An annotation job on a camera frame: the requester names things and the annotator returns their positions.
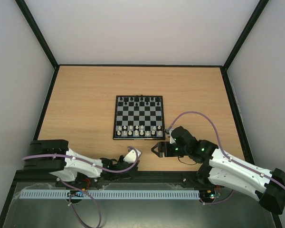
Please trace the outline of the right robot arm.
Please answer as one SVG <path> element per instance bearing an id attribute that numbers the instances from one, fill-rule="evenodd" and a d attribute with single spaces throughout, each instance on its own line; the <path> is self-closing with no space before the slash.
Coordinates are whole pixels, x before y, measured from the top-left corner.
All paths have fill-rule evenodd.
<path id="1" fill-rule="evenodd" d="M 207 140 L 159 142 L 151 151 L 160 158 L 188 156 L 201 164 L 193 178 L 200 185 L 224 186 L 252 197 L 274 214 L 284 211 L 285 173 L 280 169 L 271 171 L 254 166 Z"/>

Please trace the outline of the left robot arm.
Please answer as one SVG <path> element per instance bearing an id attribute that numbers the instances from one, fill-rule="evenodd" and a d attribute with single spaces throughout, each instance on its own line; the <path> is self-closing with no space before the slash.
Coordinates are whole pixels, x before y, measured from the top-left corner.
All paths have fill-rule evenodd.
<path id="1" fill-rule="evenodd" d="M 116 181 L 130 179 L 138 171 L 141 152 L 129 146 L 128 153 L 119 159 L 92 159 L 83 156 L 68 146 L 66 140 L 36 140 L 23 157 L 23 170 L 49 173 L 64 182 L 81 181 L 84 177 Z"/>

